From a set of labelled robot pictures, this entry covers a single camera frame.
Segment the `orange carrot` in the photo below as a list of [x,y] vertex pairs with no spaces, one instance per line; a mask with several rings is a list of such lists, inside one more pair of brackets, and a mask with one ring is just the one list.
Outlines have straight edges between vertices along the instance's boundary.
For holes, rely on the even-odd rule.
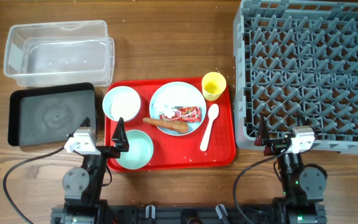
[[189,131],[189,125],[182,121],[167,121],[164,119],[143,118],[144,123],[185,134]]

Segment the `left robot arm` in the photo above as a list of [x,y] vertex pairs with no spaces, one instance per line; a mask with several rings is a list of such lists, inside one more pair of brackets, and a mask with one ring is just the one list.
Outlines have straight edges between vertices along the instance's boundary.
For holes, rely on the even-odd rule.
[[104,174],[109,172],[108,160],[118,159],[122,152],[129,151],[129,141],[124,129],[124,120],[119,118],[111,137],[113,146],[97,146],[96,131],[85,118],[78,129],[68,135],[64,145],[67,152],[83,156],[80,167],[72,168],[64,175],[62,185],[65,204],[60,217],[52,223],[115,223],[113,211],[106,200],[101,200]]

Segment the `white tissue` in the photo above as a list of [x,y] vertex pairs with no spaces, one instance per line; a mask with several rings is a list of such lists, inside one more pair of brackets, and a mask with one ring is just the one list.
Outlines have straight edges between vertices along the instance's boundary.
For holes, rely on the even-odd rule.
[[161,103],[154,103],[152,108],[154,108],[159,113],[163,114],[166,117],[173,117],[175,115],[175,112],[172,108],[166,106],[165,104]]

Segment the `yellow plastic cup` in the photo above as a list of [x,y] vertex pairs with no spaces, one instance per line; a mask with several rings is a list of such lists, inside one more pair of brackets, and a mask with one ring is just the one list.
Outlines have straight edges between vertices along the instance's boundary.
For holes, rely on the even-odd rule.
[[207,73],[201,81],[202,94],[208,101],[217,100],[226,89],[225,77],[218,72]]

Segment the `white plastic spoon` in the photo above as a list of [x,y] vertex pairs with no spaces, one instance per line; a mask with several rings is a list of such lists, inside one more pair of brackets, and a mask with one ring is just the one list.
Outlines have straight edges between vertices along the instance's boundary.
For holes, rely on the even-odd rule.
[[219,106],[217,104],[211,105],[208,110],[208,124],[200,144],[200,150],[203,152],[205,152],[208,148],[213,122],[218,117],[218,115]]

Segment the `red snack wrapper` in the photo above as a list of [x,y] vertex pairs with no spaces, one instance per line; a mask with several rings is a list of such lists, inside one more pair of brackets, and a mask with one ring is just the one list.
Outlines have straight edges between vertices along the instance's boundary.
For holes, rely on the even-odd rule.
[[202,114],[199,106],[177,106],[164,109],[159,114],[159,118],[168,121],[200,123],[202,120]]

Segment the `blue bowl with rice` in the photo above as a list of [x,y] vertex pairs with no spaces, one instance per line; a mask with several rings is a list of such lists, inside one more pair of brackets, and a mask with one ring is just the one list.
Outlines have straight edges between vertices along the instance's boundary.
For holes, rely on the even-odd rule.
[[103,112],[112,121],[133,120],[141,108],[138,92],[128,86],[117,86],[109,90],[102,103]]

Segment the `light blue plate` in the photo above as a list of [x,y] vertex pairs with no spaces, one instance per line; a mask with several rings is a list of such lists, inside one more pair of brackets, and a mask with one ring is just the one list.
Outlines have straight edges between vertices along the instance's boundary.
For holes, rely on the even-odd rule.
[[206,102],[201,92],[193,85],[185,82],[170,82],[161,86],[151,97],[149,103],[149,115],[153,119],[160,119],[162,114],[157,106],[164,106],[164,108],[174,107],[200,107],[200,121],[189,122],[189,131],[186,134],[190,134],[197,130],[203,123],[206,117]]

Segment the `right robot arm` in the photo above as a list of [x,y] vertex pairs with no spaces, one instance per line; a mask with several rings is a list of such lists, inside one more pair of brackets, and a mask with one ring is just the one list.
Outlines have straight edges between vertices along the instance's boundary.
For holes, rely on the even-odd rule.
[[282,198],[272,202],[273,223],[327,223],[324,200],[328,173],[316,164],[304,164],[301,155],[309,151],[315,134],[305,119],[282,139],[272,139],[263,116],[260,117],[256,146],[263,146],[265,156],[273,156],[283,187]]

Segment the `light green bowl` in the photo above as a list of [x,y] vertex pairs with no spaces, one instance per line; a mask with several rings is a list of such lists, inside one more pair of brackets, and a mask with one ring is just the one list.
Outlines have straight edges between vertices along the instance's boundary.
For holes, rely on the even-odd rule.
[[123,168],[136,170],[146,166],[154,153],[152,139],[143,131],[130,130],[126,132],[129,141],[129,151],[122,152],[116,162]]

